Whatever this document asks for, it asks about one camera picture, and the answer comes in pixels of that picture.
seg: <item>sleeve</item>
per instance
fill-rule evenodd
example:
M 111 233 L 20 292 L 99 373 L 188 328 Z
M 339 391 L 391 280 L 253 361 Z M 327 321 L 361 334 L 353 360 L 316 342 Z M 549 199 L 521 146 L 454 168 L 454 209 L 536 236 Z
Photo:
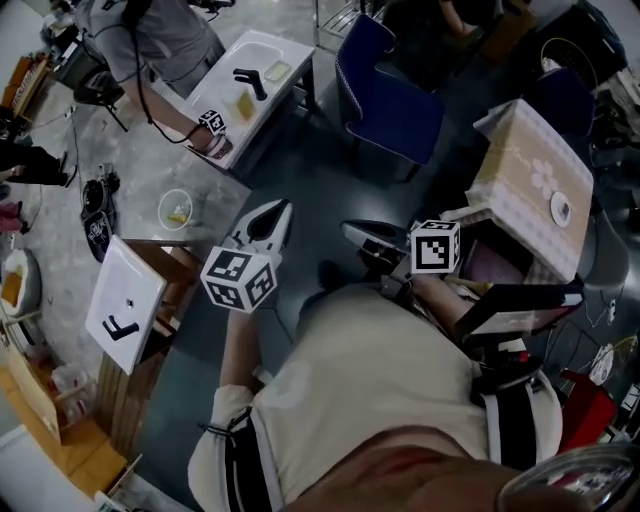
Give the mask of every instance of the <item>sleeve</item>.
M 218 388 L 213 401 L 211 423 L 227 426 L 245 407 L 253 402 L 253 393 L 244 386 L 224 386 Z M 220 478 L 221 450 L 224 439 L 205 432 L 189 461 L 189 488 L 193 497 L 205 512 L 226 510 L 223 496 L 216 482 Z
M 121 84 L 136 76 L 136 53 L 131 34 L 124 25 L 111 25 L 100 30 L 94 36 L 94 41 L 106 59 L 116 82 Z M 146 64 L 140 57 L 140 71 L 142 72 L 145 67 Z

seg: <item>red object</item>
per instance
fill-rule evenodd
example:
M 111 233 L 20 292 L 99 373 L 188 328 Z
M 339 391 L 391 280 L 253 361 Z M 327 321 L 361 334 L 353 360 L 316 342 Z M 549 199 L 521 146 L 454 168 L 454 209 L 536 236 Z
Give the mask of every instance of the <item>red object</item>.
M 563 370 L 560 377 L 575 382 L 567 403 L 562 408 L 562 440 L 559 452 L 595 444 L 611 424 L 617 407 L 602 387 L 588 375 Z

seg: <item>blue chair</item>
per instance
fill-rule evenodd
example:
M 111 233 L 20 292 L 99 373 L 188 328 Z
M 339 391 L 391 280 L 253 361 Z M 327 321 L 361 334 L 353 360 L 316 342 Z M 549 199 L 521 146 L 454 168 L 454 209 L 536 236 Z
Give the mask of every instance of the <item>blue chair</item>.
M 571 69 L 554 69 L 535 81 L 522 97 L 560 135 L 591 133 L 596 102 Z
M 431 158 L 444 108 L 435 96 L 376 69 L 395 36 L 364 14 L 358 15 L 336 59 L 340 114 L 345 130 L 361 140 L 413 162 L 411 181 Z

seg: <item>concrete floor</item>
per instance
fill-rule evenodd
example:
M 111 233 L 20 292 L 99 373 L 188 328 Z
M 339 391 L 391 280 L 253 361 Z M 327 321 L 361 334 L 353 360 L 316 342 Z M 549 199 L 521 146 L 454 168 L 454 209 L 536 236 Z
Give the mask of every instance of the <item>concrete floor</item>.
M 335 0 L 324 2 L 323 12 L 332 13 L 335 5 Z M 313 44 L 311 7 L 309 0 L 246 0 L 223 11 L 212 26 L 227 45 L 248 28 Z M 639 37 L 630 31 L 624 36 L 623 40 L 635 42 Z M 323 42 L 336 48 L 339 43 Z M 481 62 L 472 63 L 462 77 L 447 82 L 438 93 L 447 116 L 434 156 L 411 184 L 401 185 L 397 178 L 408 171 L 409 164 L 374 147 L 362 148 L 356 168 L 347 164 L 349 141 L 338 121 L 333 59 L 323 51 L 314 56 L 317 95 L 327 118 L 314 118 L 304 129 L 290 130 L 278 140 L 249 178 L 254 188 L 251 195 L 183 149 L 165 144 L 126 100 L 119 110 L 125 124 L 132 126 L 129 135 L 119 133 L 106 112 L 78 112 L 83 180 L 97 175 L 97 166 L 104 161 L 116 164 L 122 189 L 115 197 L 124 236 L 158 234 L 155 206 L 159 194 L 175 185 L 202 197 L 209 215 L 204 215 L 201 239 L 209 244 L 220 239 L 239 211 L 279 197 L 293 202 L 295 224 L 281 269 L 282 284 L 275 305 L 278 315 L 274 309 L 258 312 L 265 366 L 271 371 L 277 370 L 290 350 L 287 333 L 295 329 L 301 305 L 319 290 L 319 262 L 332 260 L 353 278 L 364 272 L 354 248 L 340 234 L 340 222 L 367 218 L 405 225 L 416 214 L 424 217 L 455 206 L 486 151 L 486 142 L 473 131 L 471 122 L 487 108 L 520 92 L 513 80 L 505 78 L 508 69 L 488 69 Z M 70 98 L 64 92 L 54 89 L 48 107 L 51 115 L 41 112 L 39 119 L 51 119 L 66 109 Z M 34 140 L 58 154 L 64 147 L 73 148 L 68 128 L 68 121 L 57 121 L 36 131 Z M 43 193 L 40 216 L 24 243 L 34 247 L 43 270 L 44 297 L 52 298 L 44 302 L 45 335 L 63 360 L 77 360 L 95 369 L 100 352 L 83 334 L 82 324 L 98 264 L 92 261 L 77 220 L 78 189 L 45 188 Z M 25 198 L 25 217 L 30 219 L 37 209 L 39 188 L 15 187 L 14 194 Z M 602 324 L 591 329 L 584 312 L 576 312 L 571 321 L 594 343 L 572 327 L 559 327 L 551 340 L 556 342 L 547 361 L 550 372 L 563 365 L 577 369 L 593 357 L 599 344 L 614 342 L 636 329 L 633 311 L 637 309 L 636 297 L 640 297 L 640 281 L 635 277 L 639 275 L 638 251 L 637 242 L 622 222 L 628 195 L 622 196 L 609 194 L 606 201 L 633 250 L 633 271 L 620 299 L 618 319 L 611 327 Z M 590 301 L 597 312 L 594 316 L 599 314 L 597 300 Z M 187 487 L 186 465 L 200 435 L 196 423 L 209 419 L 225 325 L 225 312 L 214 308 L 204 291 L 198 290 L 160 375 L 139 439 L 138 448 L 144 454 L 141 475 L 196 510 Z M 544 353 L 545 341 L 546 337 L 534 339 L 530 347 Z M 622 389 L 624 383 L 616 381 L 616 386 Z

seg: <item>white t-shirt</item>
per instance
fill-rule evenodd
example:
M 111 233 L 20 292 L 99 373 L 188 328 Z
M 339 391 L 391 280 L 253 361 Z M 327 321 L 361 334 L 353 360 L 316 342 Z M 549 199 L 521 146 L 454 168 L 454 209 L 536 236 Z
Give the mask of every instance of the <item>white t-shirt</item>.
M 431 324 L 373 290 L 346 289 L 316 306 L 294 352 L 257 396 L 240 386 L 218 389 L 212 423 L 226 427 L 253 403 L 291 503 L 390 429 L 431 427 L 462 454 L 487 459 L 486 415 L 469 400 L 477 375 L 474 363 Z M 189 464 L 189 485 L 206 512 L 216 511 L 218 499 L 213 440 L 205 433 Z M 440 436 L 422 444 L 451 453 L 452 443 Z

